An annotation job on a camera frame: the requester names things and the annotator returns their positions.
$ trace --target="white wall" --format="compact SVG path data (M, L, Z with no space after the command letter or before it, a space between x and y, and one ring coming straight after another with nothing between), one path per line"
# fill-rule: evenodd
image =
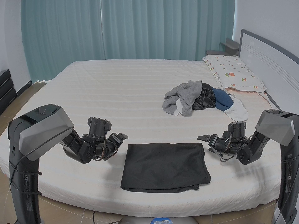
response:
M21 0L0 0L0 70L9 69L18 92L31 78L21 33Z
M299 57L299 0L236 0L235 41L242 28Z

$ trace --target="bed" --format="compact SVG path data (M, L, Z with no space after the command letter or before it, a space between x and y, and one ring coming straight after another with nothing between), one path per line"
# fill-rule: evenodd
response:
M138 59L70 64L38 91L16 116L53 103L63 107L80 136L88 133L88 117L96 116L112 123L111 132L122 132L129 139L108 161L91 161L85 165L67 157L61 145L56 145L40 158L39 170L43 175L39 177L39 190L42 195L95 211L138 217L217 214L254 208L277 199L280 146L272 140L261 158L246 166L236 159L221 163L203 142L211 183L201 185L197 191L153 194L120 188L128 144L196 142L197 136L204 134L221 136L233 121L215 108L192 111L188 117L164 112L165 93L189 80L203 80L218 87L202 61ZM255 131L262 110L271 109L271 102L256 92L230 90L230 93L241 99L248 110L248 137ZM0 167L7 175L8 154L6 129L0 137Z

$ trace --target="headboard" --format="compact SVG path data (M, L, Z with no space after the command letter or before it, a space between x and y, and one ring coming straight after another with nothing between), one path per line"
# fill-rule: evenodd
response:
M283 111L299 114L299 58L281 46L242 29L238 56L266 86Z

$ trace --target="blue round sticker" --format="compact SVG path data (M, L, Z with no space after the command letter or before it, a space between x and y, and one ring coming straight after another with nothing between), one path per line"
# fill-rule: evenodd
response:
M173 224L169 218L155 218L150 224Z

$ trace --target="folded black cloth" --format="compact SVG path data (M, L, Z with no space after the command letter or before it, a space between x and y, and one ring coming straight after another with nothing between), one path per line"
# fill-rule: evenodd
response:
M121 188L132 192L177 193L210 183L201 143L129 144Z
M202 83L202 91L199 97L197 97L192 105L193 110L204 110L205 108L214 108L216 98L213 88L206 83Z

